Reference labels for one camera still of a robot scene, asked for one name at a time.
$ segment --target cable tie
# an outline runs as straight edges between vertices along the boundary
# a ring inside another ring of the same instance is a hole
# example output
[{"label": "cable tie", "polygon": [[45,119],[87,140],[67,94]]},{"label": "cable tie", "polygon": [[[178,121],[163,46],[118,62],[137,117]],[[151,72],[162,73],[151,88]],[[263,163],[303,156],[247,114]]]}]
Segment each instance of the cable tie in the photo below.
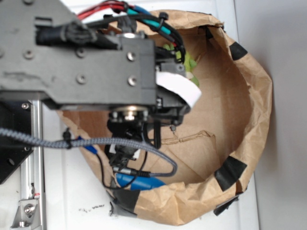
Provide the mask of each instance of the cable tie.
[{"label": "cable tie", "polygon": [[157,28],[152,29],[154,32],[158,32],[163,26],[164,21],[168,20],[168,14],[166,12],[159,13],[160,24]]},{"label": "cable tie", "polygon": [[67,128],[65,132],[63,132],[63,139],[64,141],[66,141],[68,145],[66,149],[70,150],[72,148],[72,145],[71,145],[71,133],[69,131],[69,128]]}]

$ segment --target red wire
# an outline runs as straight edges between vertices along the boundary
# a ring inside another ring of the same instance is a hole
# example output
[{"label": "red wire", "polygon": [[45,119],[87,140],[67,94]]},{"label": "red wire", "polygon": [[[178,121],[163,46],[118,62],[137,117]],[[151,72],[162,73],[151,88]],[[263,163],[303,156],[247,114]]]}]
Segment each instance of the red wire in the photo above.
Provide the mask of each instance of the red wire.
[{"label": "red wire", "polygon": [[96,13],[98,11],[102,11],[102,10],[105,10],[105,9],[114,9],[114,10],[121,10],[123,11],[124,10],[124,7],[123,6],[119,6],[119,5],[104,5],[104,6],[99,6],[99,7],[95,7],[95,8],[91,8],[90,10],[87,10],[87,11],[84,11],[82,13],[79,13],[78,14],[78,18],[80,20],[83,20],[84,18],[87,18],[88,16],[92,15],[93,13]]},{"label": "red wire", "polygon": [[120,10],[124,11],[124,3],[123,2],[118,2],[118,1],[107,1],[107,2],[102,2],[97,5],[94,5],[84,11],[81,11],[78,14],[78,18],[80,20],[83,20],[84,18],[87,18],[88,16],[92,15],[93,13],[96,13],[98,11],[102,11],[105,9],[114,9],[114,10]]}]

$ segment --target blue wire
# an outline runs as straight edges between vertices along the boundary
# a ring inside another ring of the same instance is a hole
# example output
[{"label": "blue wire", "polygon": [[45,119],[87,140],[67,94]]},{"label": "blue wire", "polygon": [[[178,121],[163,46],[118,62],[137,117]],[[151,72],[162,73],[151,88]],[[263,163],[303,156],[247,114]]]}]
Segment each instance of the blue wire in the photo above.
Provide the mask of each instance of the blue wire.
[{"label": "blue wire", "polygon": [[[127,10],[127,14],[132,14],[132,15],[135,15],[135,14],[139,14],[137,13],[136,11],[132,10],[132,9],[128,9]],[[152,25],[156,28],[159,27],[160,23],[158,22],[155,22],[155,21],[152,21],[152,20],[147,20],[147,19],[144,19],[142,20],[143,22],[145,22],[146,24],[149,24],[149,25]],[[167,28],[165,28],[164,26],[161,27],[161,31],[164,32],[165,34],[167,35],[170,35],[171,34],[171,31]]]},{"label": "blue wire", "polygon": [[134,6],[134,10],[139,13],[145,13],[151,15],[151,13],[149,13],[147,10],[137,5]]}]

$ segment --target cable connector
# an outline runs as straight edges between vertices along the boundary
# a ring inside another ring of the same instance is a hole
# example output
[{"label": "cable connector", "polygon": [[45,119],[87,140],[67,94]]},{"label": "cable connector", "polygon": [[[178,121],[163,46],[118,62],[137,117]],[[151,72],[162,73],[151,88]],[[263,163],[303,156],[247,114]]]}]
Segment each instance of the cable connector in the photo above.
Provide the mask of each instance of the cable connector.
[{"label": "cable connector", "polygon": [[119,167],[113,167],[113,172],[115,173],[121,173],[121,174],[126,174],[126,175],[131,175],[131,176],[138,176],[140,177],[150,177],[150,172],[147,171],[138,171],[136,169],[131,169],[131,168],[123,168],[120,169]]},{"label": "cable connector", "polygon": [[71,145],[71,133],[69,131],[69,128],[67,128],[65,132],[63,132],[63,139],[68,144],[66,149],[70,150],[72,148],[72,145]]}]

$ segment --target white wall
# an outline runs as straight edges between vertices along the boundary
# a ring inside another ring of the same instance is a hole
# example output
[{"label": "white wall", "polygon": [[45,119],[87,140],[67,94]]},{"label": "white wall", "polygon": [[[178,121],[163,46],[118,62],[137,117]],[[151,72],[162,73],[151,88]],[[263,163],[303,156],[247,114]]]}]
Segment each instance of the white wall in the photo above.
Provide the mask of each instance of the white wall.
[{"label": "white wall", "polygon": [[239,41],[273,79],[271,129],[256,169],[262,230],[307,229],[307,1],[235,0]]}]

